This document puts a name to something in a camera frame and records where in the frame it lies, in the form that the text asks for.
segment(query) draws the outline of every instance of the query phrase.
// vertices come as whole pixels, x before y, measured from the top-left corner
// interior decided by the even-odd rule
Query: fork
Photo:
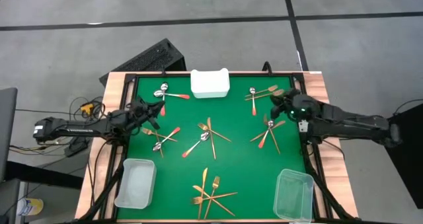
[[[220,177],[216,176],[214,178],[214,181],[213,181],[213,191],[211,191],[211,197],[213,197],[213,194],[216,191],[216,189],[219,188],[219,183],[220,183]],[[204,219],[207,218],[207,214],[209,213],[209,209],[210,209],[210,204],[212,204],[211,200],[209,201],[209,204],[207,205],[206,214],[204,215]]]
[[[204,192],[201,189],[201,187],[199,187],[198,185],[194,185],[193,188],[195,190],[199,191],[199,192],[203,192],[206,197],[210,198],[210,195],[208,195],[206,192]],[[212,198],[211,201],[215,202],[217,205],[219,205],[219,207],[223,208],[225,211],[227,211],[232,216],[235,216],[235,214],[233,214],[232,211],[229,211],[229,209],[227,209],[224,205],[222,205],[221,203],[219,203],[219,201],[215,200],[214,198]]]
[[[207,201],[207,200],[210,200],[210,199],[223,198],[223,197],[232,196],[232,195],[235,195],[235,194],[238,194],[238,192],[231,192],[231,193],[228,193],[228,194],[221,194],[221,195],[217,195],[217,196],[213,196],[213,197],[210,196],[210,198],[195,197],[195,198],[191,199],[191,204],[200,204],[201,202],[204,202],[204,201]]]

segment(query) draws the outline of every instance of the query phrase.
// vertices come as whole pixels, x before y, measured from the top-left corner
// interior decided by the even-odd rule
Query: gold knife
[[[208,170],[208,168],[205,168],[204,171],[203,171],[203,188],[202,188],[202,191],[201,191],[201,199],[203,198],[203,195],[204,195],[204,185],[206,184],[207,170]],[[198,219],[199,220],[201,218],[202,204],[203,204],[203,202],[200,203],[200,207],[198,208]]]
[[[207,126],[209,127],[210,131],[212,130],[212,122],[210,121],[210,117],[207,118]],[[211,148],[213,148],[213,157],[216,160],[216,152],[214,150],[214,140],[213,140],[213,132],[210,132],[211,138]]]

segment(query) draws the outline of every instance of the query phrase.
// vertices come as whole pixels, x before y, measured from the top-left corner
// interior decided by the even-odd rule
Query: yellow connector
[[[82,113],[86,113],[88,116],[91,116],[91,112],[93,112],[93,108],[94,108],[94,104],[92,103],[83,104],[81,106],[81,111]]]

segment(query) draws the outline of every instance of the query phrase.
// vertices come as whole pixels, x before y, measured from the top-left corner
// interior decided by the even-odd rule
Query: white container
[[[144,209],[153,197],[156,166],[153,161],[126,159],[124,175],[114,205],[124,208]]]
[[[191,71],[191,91],[196,98],[221,98],[230,89],[229,71]]]
[[[36,198],[21,198],[17,204],[17,215],[37,215],[42,211],[44,202]]]

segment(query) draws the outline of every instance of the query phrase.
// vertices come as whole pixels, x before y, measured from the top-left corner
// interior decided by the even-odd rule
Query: red handle
[[[179,128],[179,127],[175,128],[175,129],[172,131],[172,133],[173,133],[173,134],[175,134],[175,133],[176,133],[176,132],[178,132],[178,131],[180,131],[180,128]]]
[[[160,110],[160,115],[164,116],[165,114],[166,114],[165,105],[163,105],[163,107],[161,107],[161,110]]]
[[[190,95],[187,95],[187,94],[180,94],[179,97],[185,98],[185,99],[190,99]]]
[[[258,148],[263,148],[263,145],[264,145],[264,139],[262,139],[261,141],[260,141],[260,144],[258,144]]]

